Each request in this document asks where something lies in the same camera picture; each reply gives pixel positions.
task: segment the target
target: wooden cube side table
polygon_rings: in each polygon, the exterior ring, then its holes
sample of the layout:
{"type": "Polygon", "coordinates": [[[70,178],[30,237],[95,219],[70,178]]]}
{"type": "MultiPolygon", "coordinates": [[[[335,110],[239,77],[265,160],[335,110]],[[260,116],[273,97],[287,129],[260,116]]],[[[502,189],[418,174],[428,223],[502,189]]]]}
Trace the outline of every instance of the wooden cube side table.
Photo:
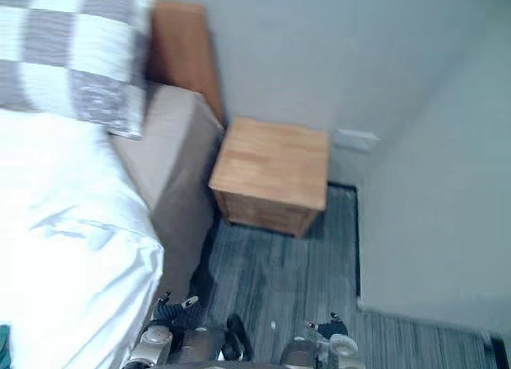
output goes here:
{"type": "Polygon", "coordinates": [[[326,208],[328,135],[237,117],[209,187],[224,219],[301,237],[326,208]]]}

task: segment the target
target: white bedsheet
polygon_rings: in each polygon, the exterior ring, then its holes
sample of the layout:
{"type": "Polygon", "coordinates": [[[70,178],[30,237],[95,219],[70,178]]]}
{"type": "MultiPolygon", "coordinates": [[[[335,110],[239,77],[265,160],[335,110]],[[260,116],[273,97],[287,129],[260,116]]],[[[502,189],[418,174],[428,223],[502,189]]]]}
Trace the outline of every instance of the white bedsheet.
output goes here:
{"type": "Polygon", "coordinates": [[[108,136],[0,110],[0,163],[0,323],[14,368],[119,367],[163,248],[108,136]]]}

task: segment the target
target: pillow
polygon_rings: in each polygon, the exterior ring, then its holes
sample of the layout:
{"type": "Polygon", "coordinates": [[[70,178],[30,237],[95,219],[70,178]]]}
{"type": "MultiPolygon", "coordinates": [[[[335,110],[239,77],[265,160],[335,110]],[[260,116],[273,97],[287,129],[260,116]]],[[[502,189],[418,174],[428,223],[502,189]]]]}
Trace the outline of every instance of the pillow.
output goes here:
{"type": "Polygon", "coordinates": [[[0,0],[0,106],[141,138],[153,0],[0,0]]]}

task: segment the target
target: striped carpet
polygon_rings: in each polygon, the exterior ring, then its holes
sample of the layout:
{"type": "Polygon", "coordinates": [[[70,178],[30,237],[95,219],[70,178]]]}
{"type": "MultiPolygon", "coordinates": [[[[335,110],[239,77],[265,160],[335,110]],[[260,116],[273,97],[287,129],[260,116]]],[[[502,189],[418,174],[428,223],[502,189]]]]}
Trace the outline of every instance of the striped carpet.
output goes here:
{"type": "Polygon", "coordinates": [[[335,311],[368,369],[496,368],[478,335],[358,311],[355,206],[354,191],[329,187],[326,212],[301,240],[220,221],[194,283],[204,321],[240,314],[265,363],[278,363],[295,335],[315,338],[306,320],[335,311]]]}

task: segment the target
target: bed frame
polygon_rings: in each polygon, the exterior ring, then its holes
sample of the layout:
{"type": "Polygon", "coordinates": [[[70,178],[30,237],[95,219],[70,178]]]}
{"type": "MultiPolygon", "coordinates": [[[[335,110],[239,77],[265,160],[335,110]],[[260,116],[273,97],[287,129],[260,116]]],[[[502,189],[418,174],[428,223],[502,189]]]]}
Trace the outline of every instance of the bed frame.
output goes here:
{"type": "Polygon", "coordinates": [[[156,2],[147,77],[202,93],[218,121],[224,124],[216,62],[203,6],[156,2]]]}

